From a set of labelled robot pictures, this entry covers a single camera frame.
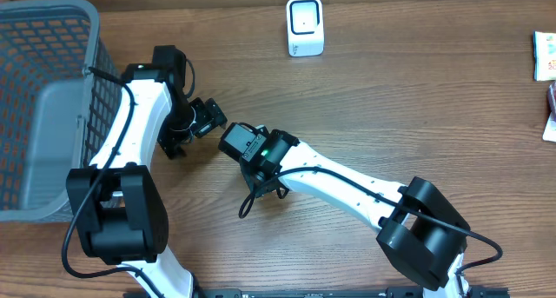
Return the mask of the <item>white tube with gold cap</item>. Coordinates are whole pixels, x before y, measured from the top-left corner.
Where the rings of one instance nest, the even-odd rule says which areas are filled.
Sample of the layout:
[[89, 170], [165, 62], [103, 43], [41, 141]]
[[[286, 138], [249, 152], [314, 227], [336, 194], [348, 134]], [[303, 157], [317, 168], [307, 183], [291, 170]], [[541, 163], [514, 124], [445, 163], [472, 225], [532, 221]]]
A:
[[554, 113], [551, 113], [548, 117], [542, 139], [547, 142], [556, 142], [556, 121]]

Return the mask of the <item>red purple Carefree pad pack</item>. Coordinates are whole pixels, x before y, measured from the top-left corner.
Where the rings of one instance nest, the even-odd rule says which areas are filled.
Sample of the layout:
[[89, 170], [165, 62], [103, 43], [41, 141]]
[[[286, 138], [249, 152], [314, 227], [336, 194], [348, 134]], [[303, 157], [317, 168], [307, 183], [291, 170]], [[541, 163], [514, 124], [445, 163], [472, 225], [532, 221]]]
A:
[[551, 113], [556, 116], [556, 82], [553, 82], [549, 85], [547, 91], [547, 100]]

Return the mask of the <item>yellow snack bag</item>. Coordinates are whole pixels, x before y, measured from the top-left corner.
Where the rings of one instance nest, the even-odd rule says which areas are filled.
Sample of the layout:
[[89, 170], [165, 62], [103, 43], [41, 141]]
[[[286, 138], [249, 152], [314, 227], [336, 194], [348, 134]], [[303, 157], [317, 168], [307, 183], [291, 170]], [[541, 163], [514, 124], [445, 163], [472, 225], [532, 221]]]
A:
[[538, 82], [555, 79], [555, 34], [533, 33], [535, 58], [534, 79]]

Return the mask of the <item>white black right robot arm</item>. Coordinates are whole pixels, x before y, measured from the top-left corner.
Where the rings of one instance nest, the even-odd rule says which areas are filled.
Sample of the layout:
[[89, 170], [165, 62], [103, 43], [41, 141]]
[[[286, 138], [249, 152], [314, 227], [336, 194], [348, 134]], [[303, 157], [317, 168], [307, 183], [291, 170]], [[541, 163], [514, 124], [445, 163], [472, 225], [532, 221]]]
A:
[[219, 150], [239, 163], [248, 197], [244, 218], [255, 199], [275, 192], [319, 198], [374, 229], [390, 264], [421, 286], [426, 297], [469, 297], [465, 270], [498, 261], [501, 246], [474, 233], [456, 208], [429, 181], [384, 181], [334, 162], [289, 133], [233, 123]]

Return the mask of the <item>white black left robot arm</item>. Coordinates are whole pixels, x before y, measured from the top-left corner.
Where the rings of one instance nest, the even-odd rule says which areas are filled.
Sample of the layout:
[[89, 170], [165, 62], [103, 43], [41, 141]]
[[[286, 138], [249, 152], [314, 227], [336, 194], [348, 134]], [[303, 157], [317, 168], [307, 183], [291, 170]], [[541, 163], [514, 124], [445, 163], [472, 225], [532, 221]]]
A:
[[213, 99], [183, 89], [195, 70], [174, 45], [156, 46], [150, 63], [132, 63], [121, 76], [87, 71], [121, 86], [122, 100], [98, 153], [67, 176], [73, 218], [64, 269], [80, 279], [127, 272], [148, 297], [201, 296], [169, 248], [169, 218], [150, 166], [156, 147], [170, 159], [184, 156], [182, 145], [225, 127], [226, 116]]

